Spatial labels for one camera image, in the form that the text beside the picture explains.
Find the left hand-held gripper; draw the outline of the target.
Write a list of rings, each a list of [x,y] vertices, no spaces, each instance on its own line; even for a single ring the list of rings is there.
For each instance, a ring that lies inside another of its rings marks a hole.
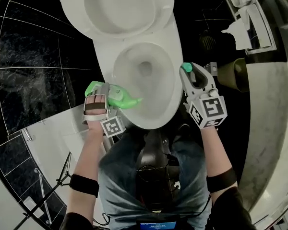
[[[94,93],[90,93],[85,98],[84,103],[84,112],[82,123],[87,125],[89,130],[98,133],[104,134],[108,138],[115,135],[121,134],[125,131],[124,125],[121,123],[120,118],[117,115],[113,115],[110,110],[110,107],[107,102],[107,97],[110,89],[109,83],[97,83],[95,85]],[[105,107],[102,107],[103,103],[91,103],[86,107],[86,99],[89,96],[103,95],[105,96]],[[107,112],[101,115],[86,115],[86,110],[92,109],[105,109]]]

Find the person's left hand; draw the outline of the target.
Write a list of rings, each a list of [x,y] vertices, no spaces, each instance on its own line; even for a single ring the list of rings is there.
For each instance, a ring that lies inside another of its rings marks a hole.
[[[86,107],[94,103],[103,103],[102,107],[105,107],[104,102],[105,102],[104,95],[89,96],[86,99]],[[86,115],[101,115],[101,114],[105,114],[106,112],[107,111],[105,109],[92,109],[92,110],[86,110],[85,114]]]

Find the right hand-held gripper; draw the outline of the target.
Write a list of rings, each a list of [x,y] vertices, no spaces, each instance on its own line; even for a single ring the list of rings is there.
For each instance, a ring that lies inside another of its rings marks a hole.
[[[180,67],[180,79],[187,94],[186,109],[200,129],[216,127],[228,116],[224,96],[220,96],[214,77],[217,76],[216,62],[204,66],[192,64],[192,71]]]

